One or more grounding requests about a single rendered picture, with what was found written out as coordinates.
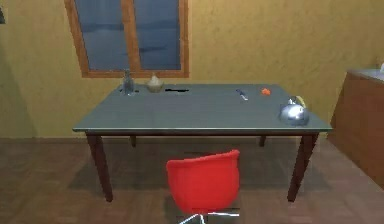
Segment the clear glass bottle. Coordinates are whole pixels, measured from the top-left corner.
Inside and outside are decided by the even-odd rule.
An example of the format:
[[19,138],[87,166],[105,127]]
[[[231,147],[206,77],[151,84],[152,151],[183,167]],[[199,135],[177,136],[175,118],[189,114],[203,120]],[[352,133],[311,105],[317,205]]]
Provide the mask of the clear glass bottle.
[[134,94],[134,80],[131,77],[130,71],[125,70],[124,71],[124,78],[123,78],[123,83],[122,83],[122,92],[125,95],[131,96]]

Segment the wooden framed window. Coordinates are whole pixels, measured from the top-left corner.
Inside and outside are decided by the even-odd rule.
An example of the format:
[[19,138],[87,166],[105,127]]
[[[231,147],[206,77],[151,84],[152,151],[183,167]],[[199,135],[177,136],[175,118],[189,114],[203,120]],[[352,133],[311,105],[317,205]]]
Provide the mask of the wooden framed window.
[[[122,78],[121,70],[91,70],[84,44],[81,26],[75,0],[63,0],[67,12],[70,31],[73,37],[78,63],[83,78]],[[156,73],[160,78],[188,78],[190,74],[189,36],[188,36],[188,0],[178,0],[178,17],[180,26],[180,70],[145,70],[139,59],[139,45],[137,40],[134,0],[120,0],[122,8],[122,24],[127,44],[131,74],[134,78],[149,78]]]

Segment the brown wooden counter cabinet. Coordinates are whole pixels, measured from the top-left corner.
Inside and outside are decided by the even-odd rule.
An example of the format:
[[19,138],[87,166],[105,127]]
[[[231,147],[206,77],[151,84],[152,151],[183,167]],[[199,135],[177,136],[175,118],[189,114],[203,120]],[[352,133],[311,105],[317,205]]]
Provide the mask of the brown wooden counter cabinet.
[[384,72],[346,73],[328,140],[384,189]]

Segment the red swivel chair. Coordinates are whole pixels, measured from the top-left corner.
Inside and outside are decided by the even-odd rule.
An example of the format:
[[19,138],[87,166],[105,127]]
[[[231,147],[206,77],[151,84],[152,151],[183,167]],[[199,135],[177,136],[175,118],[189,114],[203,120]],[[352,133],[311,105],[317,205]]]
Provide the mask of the red swivel chair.
[[207,224],[206,216],[239,217],[224,212],[236,199],[240,188],[238,160],[240,151],[174,159],[166,163],[168,186],[177,207],[188,217],[178,224],[194,219]]

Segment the grey-top wooden-leg table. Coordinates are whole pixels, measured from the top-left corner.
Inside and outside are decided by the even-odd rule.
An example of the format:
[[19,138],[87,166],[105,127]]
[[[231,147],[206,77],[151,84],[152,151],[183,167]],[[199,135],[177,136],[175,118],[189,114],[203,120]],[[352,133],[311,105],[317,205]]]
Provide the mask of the grey-top wooden-leg table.
[[[165,92],[166,88],[189,92]],[[263,95],[267,88],[270,95]],[[113,90],[75,125],[87,136],[105,200],[113,200],[103,149],[104,136],[299,136],[301,138],[287,200],[293,202],[317,137],[332,130],[316,114],[305,126],[290,126],[279,119],[289,94],[277,84],[172,84],[159,93],[139,85],[132,96]],[[244,101],[236,89],[248,97]]]

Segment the shiny silver kettle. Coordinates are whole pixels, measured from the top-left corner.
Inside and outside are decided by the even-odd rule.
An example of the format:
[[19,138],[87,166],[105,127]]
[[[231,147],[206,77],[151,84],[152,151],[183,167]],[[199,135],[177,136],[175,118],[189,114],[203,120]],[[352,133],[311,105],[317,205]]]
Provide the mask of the shiny silver kettle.
[[309,111],[301,96],[291,96],[280,108],[279,119],[287,125],[305,126],[309,122]]

